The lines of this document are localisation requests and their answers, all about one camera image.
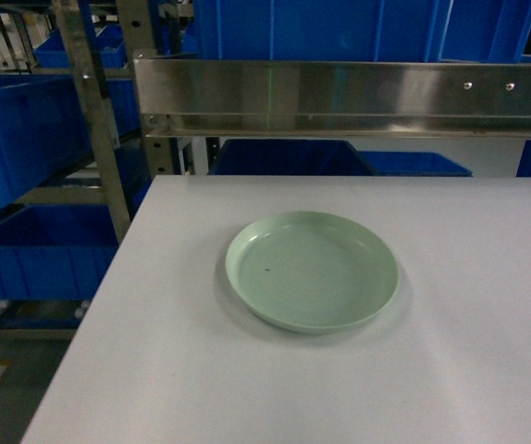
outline floor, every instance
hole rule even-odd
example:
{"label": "floor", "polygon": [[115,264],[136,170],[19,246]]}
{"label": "floor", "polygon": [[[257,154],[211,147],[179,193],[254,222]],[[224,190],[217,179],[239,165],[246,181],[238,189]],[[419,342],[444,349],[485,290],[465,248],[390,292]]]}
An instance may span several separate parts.
{"label": "floor", "polygon": [[0,444],[19,443],[68,341],[0,341]]}

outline metal rail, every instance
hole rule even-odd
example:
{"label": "metal rail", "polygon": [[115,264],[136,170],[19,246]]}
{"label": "metal rail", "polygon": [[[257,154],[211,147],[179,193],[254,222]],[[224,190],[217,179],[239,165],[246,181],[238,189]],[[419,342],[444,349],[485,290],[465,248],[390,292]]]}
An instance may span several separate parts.
{"label": "metal rail", "polygon": [[531,65],[134,61],[151,137],[531,137]]}

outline plastic plate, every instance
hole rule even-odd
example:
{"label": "plastic plate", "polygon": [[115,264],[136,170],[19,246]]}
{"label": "plastic plate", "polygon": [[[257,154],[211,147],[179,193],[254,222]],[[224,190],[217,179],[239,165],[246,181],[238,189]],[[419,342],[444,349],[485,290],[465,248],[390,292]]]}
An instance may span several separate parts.
{"label": "plastic plate", "polygon": [[252,312],[302,333],[360,326],[389,302],[398,283],[395,257],[375,233],[306,211],[245,228],[228,247],[226,269]]}

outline metal rack frame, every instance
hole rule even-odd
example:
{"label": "metal rack frame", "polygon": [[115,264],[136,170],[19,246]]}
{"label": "metal rack frame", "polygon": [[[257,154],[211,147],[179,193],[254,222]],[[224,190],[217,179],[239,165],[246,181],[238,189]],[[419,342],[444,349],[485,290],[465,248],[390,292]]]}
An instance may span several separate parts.
{"label": "metal rack frame", "polygon": [[[114,13],[117,9],[122,21],[129,24],[123,29],[130,61],[133,54],[132,48],[143,48],[143,53],[149,56],[159,54],[158,50],[162,46],[162,38],[158,20],[158,5],[155,0],[144,2],[130,2],[129,0],[93,1],[91,3],[97,13],[102,11]],[[129,69],[109,69],[106,75],[96,47],[91,20],[91,5],[86,0],[3,0],[0,1],[0,12],[10,13],[16,26],[18,26],[19,38],[25,50],[28,69],[31,72],[43,74],[72,73],[102,182],[101,187],[37,188],[20,198],[19,203],[107,204],[117,239],[121,242],[130,226],[132,215],[129,213],[117,170],[114,150],[119,146],[119,137],[106,77],[109,75],[127,78],[131,77],[133,72]],[[70,60],[70,71],[37,68],[29,34],[21,16],[21,13],[24,12],[53,13],[56,16],[57,25]],[[156,162],[166,166],[172,165],[170,155],[167,156],[167,159],[166,162],[158,159]],[[71,329],[0,329],[0,339],[70,339],[73,334],[74,330]]]}
{"label": "metal rack frame", "polygon": [[[158,56],[156,0],[0,0],[0,9],[15,13],[18,26],[23,12],[56,14],[103,183],[102,189],[36,189],[21,202],[104,201],[120,240],[130,214],[114,155],[107,77],[135,82],[152,177],[173,173],[171,149],[184,136],[531,138],[531,66],[165,58]],[[116,11],[129,65],[103,69],[91,13]],[[189,17],[190,6],[179,14]],[[34,64],[29,35],[19,37]],[[191,147],[194,164],[207,169],[205,147],[196,138]]]}

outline plate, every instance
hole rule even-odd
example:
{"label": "plate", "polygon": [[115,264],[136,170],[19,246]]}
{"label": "plate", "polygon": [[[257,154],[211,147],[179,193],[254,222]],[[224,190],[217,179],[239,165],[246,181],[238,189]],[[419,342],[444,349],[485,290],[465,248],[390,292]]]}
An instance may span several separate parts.
{"label": "plate", "polygon": [[397,262],[375,233],[327,213],[260,219],[229,245],[228,280],[265,321],[302,333],[357,327],[391,299]]}

